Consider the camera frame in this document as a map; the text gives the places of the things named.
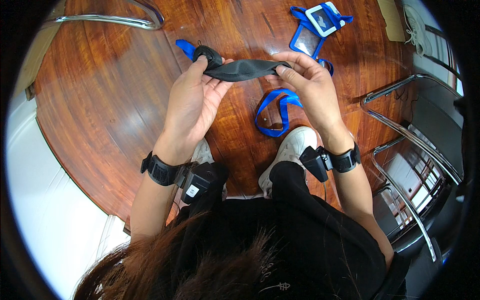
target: reddish wood floor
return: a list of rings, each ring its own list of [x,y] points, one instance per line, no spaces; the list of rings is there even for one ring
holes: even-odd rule
[[[200,40],[225,58],[267,60],[272,53],[289,50],[298,26],[289,7],[318,4],[312,0],[156,3],[166,20],[154,32],[101,22],[64,23],[35,82],[37,119],[52,151],[101,209],[127,225],[142,177],[140,163],[162,131],[173,82],[191,63],[175,40]],[[333,80],[342,115],[365,157],[396,135],[364,114],[359,101],[410,74],[412,48],[408,47],[412,46],[388,41],[376,0],[337,0],[335,5],[344,15],[353,15],[354,21],[328,37],[319,57],[335,66]],[[67,0],[65,12],[145,17],[120,0]],[[265,136],[253,123],[262,97],[270,90],[264,79],[235,83],[207,134],[215,160],[230,169],[231,196],[259,192],[258,176],[285,137]],[[398,121],[405,110],[394,99],[373,105]],[[310,125],[301,108],[290,106],[289,114],[290,129]],[[278,107],[270,105],[259,122],[271,128],[281,124]],[[363,161],[373,185],[378,172],[368,158]],[[312,193],[324,197],[323,185],[310,174],[308,184]],[[327,200],[340,209],[333,180],[327,182]]]

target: black pants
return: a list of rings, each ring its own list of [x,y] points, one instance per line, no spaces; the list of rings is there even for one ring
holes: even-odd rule
[[[202,245],[196,253],[247,247],[263,228],[273,232],[277,263],[270,281],[260,287],[288,283],[291,293],[285,298],[285,290],[269,288],[267,299],[370,299],[382,286],[386,265],[376,240],[357,222],[311,195],[298,164],[282,161],[273,167],[272,199],[221,201],[227,175],[218,164],[216,168],[224,180],[179,215],[211,211],[189,235],[190,244]],[[190,266],[197,263],[189,261]]]

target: chair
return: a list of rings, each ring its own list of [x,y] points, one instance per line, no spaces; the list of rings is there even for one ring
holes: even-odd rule
[[[391,241],[392,246],[398,252],[405,250],[406,248],[414,244],[423,236],[425,238],[428,249],[432,256],[432,260],[435,262],[438,259],[437,257],[438,254],[435,253],[432,240],[430,239],[427,230],[429,226],[432,225],[435,217],[438,215],[444,203],[446,202],[448,196],[450,195],[450,192],[451,192],[450,181],[453,184],[458,185],[462,181],[462,178],[459,175],[459,172],[432,145],[432,143],[426,142],[425,140],[417,136],[415,133],[408,130],[408,128],[403,127],[402,125],[392,121],[391,119],[385,117],[384,115],[366,107],[367,103],[370,103],[381,96],[388,95],[391,92],[397,90],[398,88],[403,87],[404,85],[420,78],[431,81],[434,84],[438,84],[439,86],[447,89],[448,92],[451,92],[454,95],[458,95],[458,93],[455,90],[453,90],[451,87],[449,87],[448,85],[446,85],[445,83],[436,79],[433,76],[430,76],[427,74],[413,74],[402,81],[391,84],[376,92],[367,94],[367,96],[360,102],[360,107],[368,115],[372,116],[376,120],[379,120],[380,122],[382,122],[383,124],[387,125],[388,127],[392,128],[393,130],[395,130],[400,134],[399,138],[389,143],[386,143],[384,145],[376,147],[372,152],[373,164],[380,171],[380,173],[385,176],[387,181],[386,185],[384,185],[379,191],[377,191],[374,194],[378,195],[387,190],[389,190],[392,193],[393,191],[395,191],[401,198],[402,202],[405,204],[408,211],[410,212],[411,217],[415,220],[415,224],[418,226],[414,226],[413,224],[407,225],[406,221],[402,219],[402,224],[399,224],[397,228],[394,228],[393,230],[391,230],[389,233],[386,233],[386,234],[389,237],[389,240]],[[434,184],[432,188],[430,188],[429,193],[427,194],[425,199],[421,202],[423,204],[426,201],[427,197],[432,198],[432,201],[431,203],[429,203],[428,207],[422,210],[422,215],[419,215],[419,212],[417,211],[417,208],[419,208],[420,205],[416,207],[412,203],[412,201],[405,195],[405,193],[402,192],[401,186],[375,160],[376,154],[403,141],[404,139],[411,141],[414,146],[418,147],[421,151],[424,151],[428,156],[428,158],[432,161],[432,165],[441,171],[440,176],[437,179],[437,182]],[[395,203],[395,207],[400,212],[398,203]]]
[[[130,17],[121,17],[121,16],[109,16],[102,14],[79,14],[73,16],[61,16],[56,17],[50,20],[46,20],[43,27],[50,27],[56,23],[62,23],[66,21],[101,21],[122,24],[127,26],[132,26],[136,28],[142,28],[147,30],[157,30],[160,29],[164,22],[164,17],[158,7],[149,0],[126,0],[128,3],[131,3],[143,11],[145,11],[152,21],[130,18]]]

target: sticker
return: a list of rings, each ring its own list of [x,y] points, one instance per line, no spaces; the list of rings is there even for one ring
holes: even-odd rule
[[[188,188],[186,194],[193,198],[193,197],[195,197],[197,192],[198,192],[198,188],[196,186],[194,186],[193,184],[191,184],[190,187]]]

